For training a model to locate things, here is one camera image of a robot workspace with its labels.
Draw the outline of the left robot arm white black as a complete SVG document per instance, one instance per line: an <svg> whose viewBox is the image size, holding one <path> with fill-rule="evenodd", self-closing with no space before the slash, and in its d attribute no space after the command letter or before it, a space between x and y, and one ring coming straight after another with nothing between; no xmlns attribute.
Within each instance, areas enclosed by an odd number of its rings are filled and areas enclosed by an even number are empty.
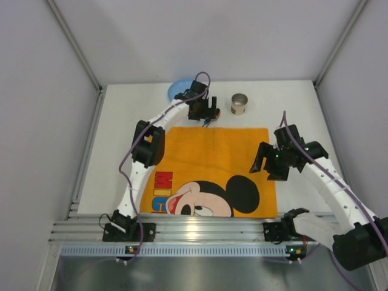
<svg viewBox="0 0 388 291"><path fill-rule="evenodd" d="M130 150L119 164L127 186L110 223L125 234L138 223L141 198L153 169L162 161L166 134L183 118L211 119L216 115L216 99L209 105L209 85L193 80L189 89L175 95L169 106L154 118L138 121Z"/></svg>

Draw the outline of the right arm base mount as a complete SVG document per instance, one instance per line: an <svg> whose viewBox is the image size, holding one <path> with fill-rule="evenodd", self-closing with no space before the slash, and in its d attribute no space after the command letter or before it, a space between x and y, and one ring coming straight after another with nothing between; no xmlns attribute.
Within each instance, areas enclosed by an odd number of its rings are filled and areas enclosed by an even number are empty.
<svg viewBox="0 0 388 291"><path fill-rule="evenodd" d="M304 238L307 240L308 243L315 241L309 236L297 233L294 223L290 221L264 222L263 232L265 241L274 244L292 241L302 242Z"/></svg>

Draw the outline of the orange cartoon mouse towel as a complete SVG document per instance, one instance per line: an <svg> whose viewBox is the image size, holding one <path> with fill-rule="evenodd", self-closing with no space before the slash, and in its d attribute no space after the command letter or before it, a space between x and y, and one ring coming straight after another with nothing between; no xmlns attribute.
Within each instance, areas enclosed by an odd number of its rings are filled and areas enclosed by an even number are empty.
<svg viewBox="0 0 388 291"><path fill-rule="evenodd" d="M275 218L275 183L250 169L265 128L174 127L145 188L142 213Z"/></svg>

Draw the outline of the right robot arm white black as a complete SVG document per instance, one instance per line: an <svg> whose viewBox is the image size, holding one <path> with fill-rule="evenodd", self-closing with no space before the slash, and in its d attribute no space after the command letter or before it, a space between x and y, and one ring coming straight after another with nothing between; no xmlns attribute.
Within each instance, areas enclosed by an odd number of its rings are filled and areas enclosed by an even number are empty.
<svg viewBox="0 0 388 291"><path fill-rule="evenodd" d="M387 257L387 218L379 218L354 194L336 171L329 154L317 141L305 142L296 125L274 132L276 144L261 142L251 173L265 170L270 181L287 181L291 168L314 186L336 223L305 208L292 209L281 218L288 239L306 236L331 250L348 271Z"/></svg>

